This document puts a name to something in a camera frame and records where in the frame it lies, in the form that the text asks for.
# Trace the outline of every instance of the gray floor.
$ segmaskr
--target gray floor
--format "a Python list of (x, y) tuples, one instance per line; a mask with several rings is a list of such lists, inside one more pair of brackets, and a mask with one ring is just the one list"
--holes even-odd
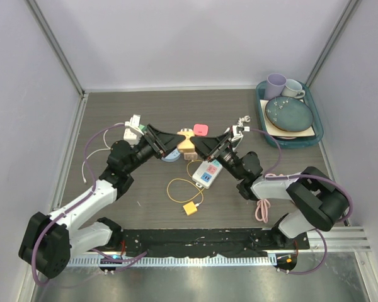
[[(297, 270), (311, 269), (321, 258), (300, 254)], [(93, 277), (99, 271), (68, 268), (46, 288), (37, 287), (32, 301), (369, 301), (353, 253), (329, 253), (326, 265), (307, 276), (287, 276), (270, 266), (131, 268)]]
[[(191, 128), (196, 123), (209, 125), (209, 135), (220, 135), (236, 123), (240, 116), (250, 115), (250, 126), (258, 127), (255, 111), (254, 90), (217, 91), (158, 91), (158, 92), (115, 92), (89, 95), (84, 113), (74, 158), (72, 160), (63, 204), (83, 193), (85, 185), (81, 178), (83, 148), (87, 140), (115, 123), (128, 120), (134, 113), (142, 116), (142, 124), (151, 123), (156, 128), (176, 133), (181, 128)], [(112, 130), (107, 136), (108, 144), (122, 139), (123, 128)], [(95, 140), (90, 151), (103, 148), (102, 139)], [(258, 133), (247, 133), (238, 148), (242, 156), (255, 151), (261, 165), (267, 169), (277, 160), (277, 149), (269, 146)], [(106, 167), (108, 152), (98, 152), (90, 158), (98, 176)], [(255, 220), (255, 202), (244, 200), (236, 189), (238, 183), (228, 172), (222, 171), (210, 189), (205, 190), (205, 201), (199, 211), (186, 216), (182, 204), (170, 201), (166, 186), (176, 177), (187, 178), (186, 161), (172, 164), (152, 159), (138, 168), (132, 175), (135, 179), (125, 196), (98, 212), (90, 223), (99, 217), (108, 217), (124, 228), (207, 228), (207, 227), (263, 227)], [(191, 171), (196, 169), (192, 164)], [(314, 165), (326, 172), (318, 146), (283, 150), (283, 160), (276, 173), (294, 173)], [(171, 194), (182, 200), (196, 193), (189, 184), (177, 182), (171, 187)], [(272, 200), (268, 227), (284, 214), (293, 211), (288, 201)]]

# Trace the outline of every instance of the blue plate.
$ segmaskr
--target blue plate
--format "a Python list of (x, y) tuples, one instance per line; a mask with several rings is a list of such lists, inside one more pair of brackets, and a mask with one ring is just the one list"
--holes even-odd
[(300, 132), (312, 126), (311, 110), (299, 99), (278, 96), (266, 104), (266, 116), (277, 128), (288, 132)]

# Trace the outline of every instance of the wall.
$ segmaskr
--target wall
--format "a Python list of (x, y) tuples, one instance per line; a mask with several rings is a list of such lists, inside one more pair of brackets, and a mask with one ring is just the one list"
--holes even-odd
[(85, 89), (305, 81), (348, 0), (38, 0)]
[(312, 85), (335, 177), (378, 261), (378, 0), (362, 1)]
[(49, 209), (77, 103), (24, 1), (0, 1), (0, 302), (17, 300), (30, 269), (18, 249)]

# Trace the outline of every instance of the blue basket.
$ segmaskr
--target blue basket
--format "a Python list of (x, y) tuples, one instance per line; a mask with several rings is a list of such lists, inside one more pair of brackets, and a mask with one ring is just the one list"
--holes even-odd
[[(283, 140), (281, 138), (276, 138), (278, 144), (282, 148), (304, 148), (308, 146), (313, 146), (319, 143), (323, 137), (323, 127), (321, 120), (319, 119), (318, 111), (316, 110), (314, 99), (312, 98), (311, 92), (304, 83), (301, 83), (303, 90), (305, 90), (304, 102), (311, 109), (312, 114), (314, 115), (314, 121), (312, 123), (312, 129), (315, 132), (313, 137), (297, 137), (293, 140)], [(265, 95), (266, 81), (259, 83), (256, 87), (256, 105), (258, 107), (258, 114), (262, 125), (262, 130), (266, 131), (265, 117), (263, 116), (260, 100), (263, 99)], [(277, 147), (275, 142), (267, 135), (265, 138), (269, 145)]]

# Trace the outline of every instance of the yellow cable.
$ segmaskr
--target yellow cable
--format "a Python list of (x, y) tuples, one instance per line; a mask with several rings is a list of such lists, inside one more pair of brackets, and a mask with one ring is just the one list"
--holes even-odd
[[(192, 177), (189, 173), (189, 165), (192, 163), (192, 162), (201, 162), (201, 160), (193, 160), (191, 162), (189, 162), (187, 165), (186, 165), (186, 171), (189, 175), (189, 177)], [(194, 195), (194, 197), (188, 199), (188, 200), (185, 200), (185, 201), (179, 201), (179, 200), (176, 200), (174, 198), (171, 197), (170, 193), (169, 193), (169, 186), (174, 182), (174, 181), (185, 181), (185, 182), (188, 182), (190, 183), (193, 187), (195, 187), (197, 190), (198, 190), (198, 193), (196, 195)], [(168, 195), (168, 197), (170, 198), (170, 200), (174, 201), (175, 203), (188, 203), (189, 201), (192, 201), (193, 199), (195, 199), (197, 196), (201, 195), (202, 196), (202, 200), (201, 202), (199, 202), (199, 204), (202, 204), (203, 203), (203, 200), (204, 200), (204, 195), (203, 195), (203, 189), (200, 189), (199, 187), (197, 187), (194, 183), (192, 183), (191, 181), (187, 180), (187, 179), (183, 179), (183, 178), (174, 178), (172, 181), (169, 182), (169, 184), (166, 186), (166, 194)]]

